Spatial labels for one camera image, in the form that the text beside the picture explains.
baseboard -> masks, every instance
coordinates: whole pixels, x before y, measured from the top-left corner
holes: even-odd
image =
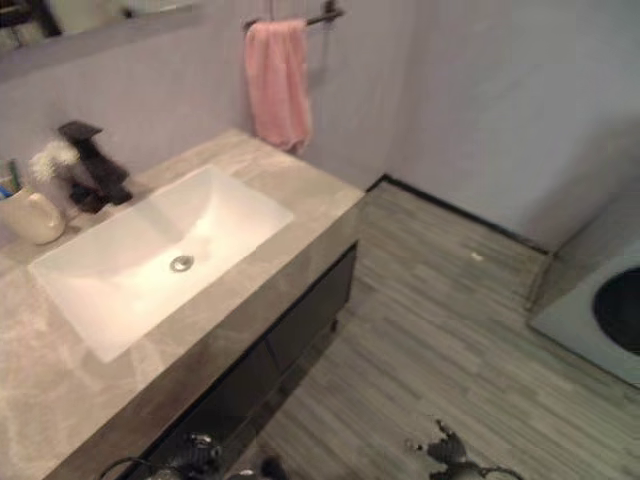
[[[422,190],[409,185],[406,182],[403,182],[402,180],[398,180],[397,178],[392,177],[391,175],[388,174],[384,174],[382,175],[379,179],[377,179],[366,191],[367,193],[369,193],[370,191],[374,190],[376,187],[378,187],[378,185],[380,185],[382,182],[386,182],[389,183],[391,185],[394,185],[402,190],[404,190],[405,192],[411,193],[412,195],[415,195],[416,197],[420,198],[421,200],[424,200],[426,202],[432,203],[434,205],[437,205],[445,210],[448,210],[452,213],[455,213],[457,215],[460,215],[461,217],[466,218],[467,220],[471,220],[472,222],[478,223],[480,225],[483,225],[485,227],[487,227],[488,229],[499,233],[500,235],[503,235],[511,240],[514,240],[522,245],[525,245],[529,248],[531,248],[532,250],[535,250],[536,252],[542,253],[543,255],[548,255],[549,251],[543,247],[541,247],[537,242],[535,242],[534,240],[531,240],[530,238],[524,237],[522,235],[519,235],[515,232],[512,232],[511,230],[508,230],[504,227],[501,227],[500,225],[496,225],[493,222],[490,222],[482,217],[479,217],[471,212],[468,212],[467,210],[464,210],[460,207],[457,207],[445,200],[442,200],[441,198],[438,198],[434,195],[431,195],[430,193],[426,193],[423,192]]]
[[[380,175],[380,178],[378,178],[375,182],[373,182],[369,186],[369,188],[367,188],[365,190],[365,192],[369,193],[370,191],[375,190],[378,185],[380,185],[382,182],[386,181],[389,178],[391,178],[391,177],[389,175],[387,175],[386,173],[383,174],[383,175]]]

cup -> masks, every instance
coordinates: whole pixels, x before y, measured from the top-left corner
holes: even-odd
[[[0,221],[36,245],[53,242],[65,226],[60,210],[28,187],[0,200]]]

washing machine door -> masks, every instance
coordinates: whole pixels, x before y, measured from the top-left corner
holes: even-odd
[[[593,314],[602,331],[626,351],[640,354],[640,268],[607,281],[593,300]]]

white sink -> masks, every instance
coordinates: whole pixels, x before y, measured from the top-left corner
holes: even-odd
[[[292,219],[275,201],[205,167],[30,269],[89,347],[109,362]],[[177,273],[171,262],[182,255],[192,256],[193,265]]]

black cabinet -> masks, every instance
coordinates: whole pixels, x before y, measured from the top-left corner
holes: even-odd
[[[267,344],[281,372],[300,357],[349,299],[356,252],[349,250],[281,317]]]
[[[143,457],[167,463],[184,446],[188,433],[205,433],[224,446],[279,385],[284,372],[349,300],[356,245],[318,278],[273,326],[172,425]],[[121,480],[147,478],[137,468]]]

